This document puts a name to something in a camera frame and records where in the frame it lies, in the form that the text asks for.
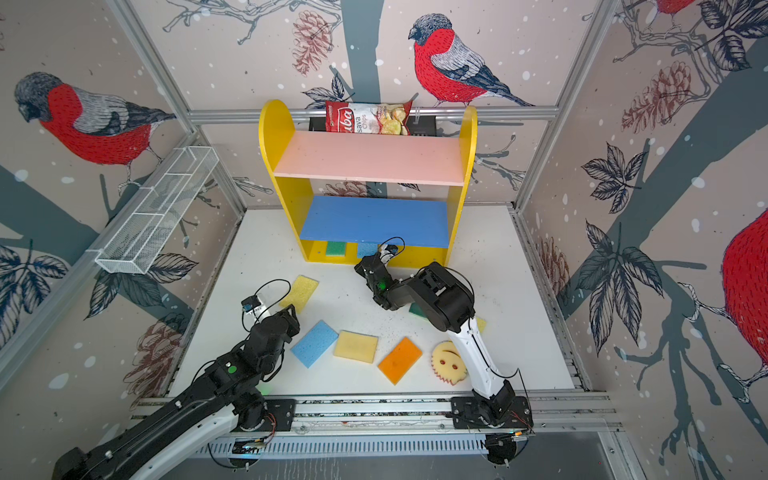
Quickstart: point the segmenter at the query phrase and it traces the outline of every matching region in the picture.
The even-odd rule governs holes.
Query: pink shelf board
[[[464,186],[458,138],[296,131],[275,177]]]

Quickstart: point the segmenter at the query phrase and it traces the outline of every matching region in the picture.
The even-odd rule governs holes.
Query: gray floor
[[[313,460],[262,460],[248,472],[233,472],[212,460],[187,460],[164,480],[242,478],[254,480],[612,480],[596,433],[546,433],[532,438],[509,468],[494,468],[481,455],[440,455]]]

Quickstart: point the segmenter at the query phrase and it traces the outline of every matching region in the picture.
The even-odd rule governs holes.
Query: cassava chips bag
[[[405,104],[326,102],[326,131],[345,134],[408,135],[406,121],[413,100]]]

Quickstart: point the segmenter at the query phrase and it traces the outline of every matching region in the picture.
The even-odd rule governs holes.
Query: blue shelf board
[[[448,207],[431,200],[318,196],[300,237],[377,244],[402,237],[406,247],[448,248]]]

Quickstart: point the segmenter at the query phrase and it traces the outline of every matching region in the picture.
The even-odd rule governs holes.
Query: white wire basket
[[[109,273],[146,273],[219,163],[212,147],[185,147],[104,249],[96,263]]]

